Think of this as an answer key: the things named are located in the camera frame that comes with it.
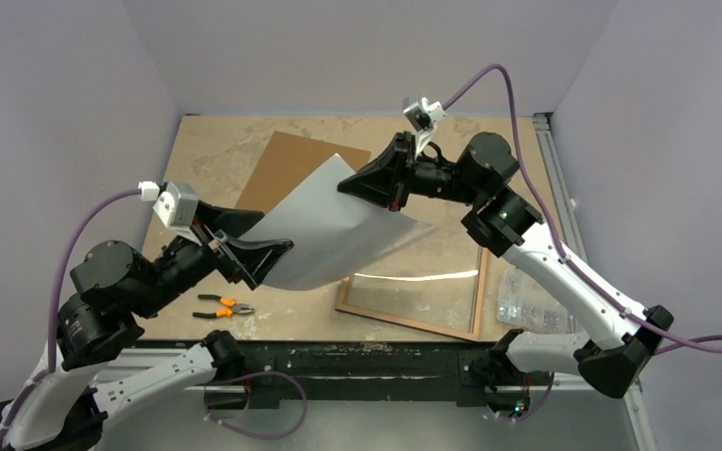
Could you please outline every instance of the clear plastic bag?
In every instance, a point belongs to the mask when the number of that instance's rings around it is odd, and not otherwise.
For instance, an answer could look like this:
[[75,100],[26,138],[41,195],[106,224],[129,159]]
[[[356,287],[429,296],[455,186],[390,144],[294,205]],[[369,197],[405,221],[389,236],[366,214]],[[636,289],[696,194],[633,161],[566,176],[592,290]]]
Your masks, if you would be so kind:
[[536,334],[576,334],[577,321],[529,275],[509,266],[499,285],[496,317]]

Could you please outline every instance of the pliers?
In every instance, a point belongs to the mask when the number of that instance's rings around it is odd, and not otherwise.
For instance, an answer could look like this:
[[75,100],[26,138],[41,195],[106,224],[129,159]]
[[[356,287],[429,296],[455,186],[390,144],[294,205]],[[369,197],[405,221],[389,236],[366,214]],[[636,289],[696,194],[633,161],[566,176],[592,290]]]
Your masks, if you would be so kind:
[[228,308],[218,310],[214,313],[193,312],[192,316],[195,318],[216,319],[220,317],[231,317],[234,314],[250,315],[256,312],[255,308],[246,303],[237,303],[234,299],[224,298],[216,294],[198,294],[197,298],[201,301],[217,301]]

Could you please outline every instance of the white sheet of paper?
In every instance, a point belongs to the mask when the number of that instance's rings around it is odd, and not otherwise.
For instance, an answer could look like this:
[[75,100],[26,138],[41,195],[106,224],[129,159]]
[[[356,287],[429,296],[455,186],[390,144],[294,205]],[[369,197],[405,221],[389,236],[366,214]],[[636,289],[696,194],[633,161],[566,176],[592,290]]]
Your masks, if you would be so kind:
[[337,184],[354,173],[339,155],[334,155],[241,236],[245,241],[294,242],[263,285],[290,290],[322,287],[437,229],[338,192]]

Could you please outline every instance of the white wall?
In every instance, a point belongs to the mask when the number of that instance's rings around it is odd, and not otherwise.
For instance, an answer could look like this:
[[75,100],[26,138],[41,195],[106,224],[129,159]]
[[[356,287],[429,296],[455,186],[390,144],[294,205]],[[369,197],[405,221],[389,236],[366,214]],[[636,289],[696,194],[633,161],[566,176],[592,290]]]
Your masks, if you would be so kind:
[[[75,225],[107,195],[162,175],[178,121],[119,0],[0,1],[0,400],[39,358]],[[141,243],[148,218],[123,201],[75,259],[106,238]]]
[[[124,0],[187,113],[397,114],[491,62],[523,116],[554,111],[616,0]],[[507,112],[497,80],[456,113]]]
[[[595,268],[722,333],[722,1],[620,0],[553,130]],[[722,449],[722,356],[644,371],[661,449]]]

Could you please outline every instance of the wooden tabletop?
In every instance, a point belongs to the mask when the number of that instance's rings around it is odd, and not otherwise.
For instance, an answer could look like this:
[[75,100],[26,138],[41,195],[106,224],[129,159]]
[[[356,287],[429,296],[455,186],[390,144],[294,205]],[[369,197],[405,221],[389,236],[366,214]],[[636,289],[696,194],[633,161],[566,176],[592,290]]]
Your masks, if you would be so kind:
[[[541,196],[553,206],[546,168],[543,164],[532,121],[521,118],[519,137],[527,171]],[[411,130],[404,117],[184,117],[165,172],[165,180],[190,183],[204,201],[233,207],[244,185],[275,131],[298,134],[343,146],[380,154],[395,132]],[[510,121],[505,118],[447,117],[433,141],[454,161],[469,139],[478,132],[496,132],[511,142]],[[535,204],[520,175],[510,186]],[[460,224],[468,207],[412,196],[404,210],[415,219],[441,227],[432,237],[373,265],[372,275],[397,272],[436,274],[468,272],[475,269],[477,246]],[[156,258],[173,238],[162,224],[151,218],[143,254]],[[499,282],[509,264],[491,257],[486,274],[485,304],[481,340],[496,340],[511,326],[496,319]],[[405,283],[376,283],[377,295],[369,299],[378,308],[414,319],[465,330],[471,317],[474,278]],[[335,311],[339,283],[310,291],[284,291],[260,287],[250,291],[244,285],[230,285],[215,272],[180,296],[156,319],[140,319],[144,338],[199,339],[214,329],[227,329],[240,339],[268,340],[365,340],[444,341],[436,334],[399,325],[356,317]],[[233,319],[195,319],[192,312],[211,311],[218,305],[204,304],[198,293],[217,293],[256,307],[252,316]]]

